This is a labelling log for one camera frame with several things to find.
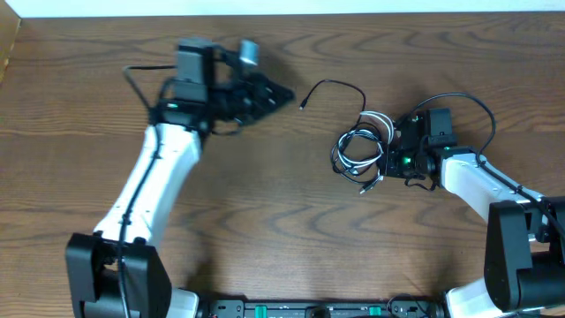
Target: white backdrop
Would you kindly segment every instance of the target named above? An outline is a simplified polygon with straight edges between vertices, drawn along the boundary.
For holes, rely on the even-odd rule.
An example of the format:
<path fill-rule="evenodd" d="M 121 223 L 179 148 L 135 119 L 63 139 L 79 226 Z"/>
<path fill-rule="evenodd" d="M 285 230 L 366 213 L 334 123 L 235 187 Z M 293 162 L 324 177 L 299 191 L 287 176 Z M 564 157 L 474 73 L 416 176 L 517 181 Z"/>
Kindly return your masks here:
<path fill-rule="evenodd" d="M 6 2 L 21 18 L 565 11 L 565 0 L 6 0 Z"/>

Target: wooden tabletop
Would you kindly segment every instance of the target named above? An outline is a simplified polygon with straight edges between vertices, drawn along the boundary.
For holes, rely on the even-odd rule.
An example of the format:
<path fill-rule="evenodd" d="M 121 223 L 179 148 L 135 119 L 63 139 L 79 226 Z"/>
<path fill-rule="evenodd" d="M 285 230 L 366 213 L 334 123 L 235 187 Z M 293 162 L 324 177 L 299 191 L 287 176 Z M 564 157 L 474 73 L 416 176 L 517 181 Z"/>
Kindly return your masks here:
<path fill-rule="evenodd" d="M 466 91 L 498 122 L 486 156 L 548 196 L 565 193 L 565 14 L 29 19 L 0 91 L 0 316 L 72 316 L 64 247 L 90 233 L 135 164 L 146 114 L 121 75 L 171 64 L 179 38 L 260 44 L 260 67 L 301 100 L 318 80 L 362 87 L 398 117 Z M 137 74 L 150 96 L 166 72 Z M 452 107 L 462 144 L 489 133 Z M 237 137 L 212 137 L 171 213 L 160 256 L 173 285 L 250 299 L 431 295 L 482 277 L 486 226 L 446 191 L 387 178 L 365 195 L 328 154 L 358 115 L 321 87 Z"/>

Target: wood grain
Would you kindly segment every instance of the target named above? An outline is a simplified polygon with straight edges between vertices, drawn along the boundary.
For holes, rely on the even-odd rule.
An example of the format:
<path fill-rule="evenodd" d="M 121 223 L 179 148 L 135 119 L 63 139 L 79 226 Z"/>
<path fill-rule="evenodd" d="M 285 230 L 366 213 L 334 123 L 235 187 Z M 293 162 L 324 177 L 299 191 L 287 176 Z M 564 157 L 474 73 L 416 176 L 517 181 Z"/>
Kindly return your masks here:
<path fill-rule="evenodd" d="M 24 21 L 0 91 L 0 316 L 72 316 L 64 265 L 139 154 L 145 114 L 126 64 L 174 61 L 178 38 L 260 43 L 263 71 L 298 98 L 323 78 L 362 87 L 398 116 L 463 90 L 493 110 L 486 151 L 518 182 L 565 193 L 565 15 L 407 14 Z M 166 75 L 140 73 L 153 94 Z M 400 180 L 364 196 L 328 151 L 360 100 L 321 88 L 240 136 L 211 138 L 177 200 L 160 255 L 174 285 L 248 298 L 375 299 L 433 294 L 482 276 L 486 227 L 455 196 Z M 452 106 L 463 143 L 485 114 Z"/>

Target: green tape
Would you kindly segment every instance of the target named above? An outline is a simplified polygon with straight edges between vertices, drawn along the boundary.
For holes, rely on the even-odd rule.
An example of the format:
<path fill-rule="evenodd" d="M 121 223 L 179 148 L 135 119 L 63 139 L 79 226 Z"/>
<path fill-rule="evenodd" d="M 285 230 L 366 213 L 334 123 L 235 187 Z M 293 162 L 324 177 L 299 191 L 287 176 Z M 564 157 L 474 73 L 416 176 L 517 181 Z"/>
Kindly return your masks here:
<path fill-rule="evenodd" d="M 267 306 L 255 306 L 255 318 L 267 318 Z"/>
<path fill-rule="evenodd" d="M 380 315 L 380 307 L 369 307 L 369 315 Z"/>

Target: white wall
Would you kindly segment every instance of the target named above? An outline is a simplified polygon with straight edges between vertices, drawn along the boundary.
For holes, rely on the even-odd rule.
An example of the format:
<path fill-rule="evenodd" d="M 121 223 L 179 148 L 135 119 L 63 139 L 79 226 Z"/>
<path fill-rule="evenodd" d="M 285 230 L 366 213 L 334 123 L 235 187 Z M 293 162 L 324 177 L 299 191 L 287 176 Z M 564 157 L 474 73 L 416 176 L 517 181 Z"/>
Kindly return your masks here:
<path fill-rule="evenodd" d="M 22 18 L 565 11 L 565 0 L 6 0 Z"/>

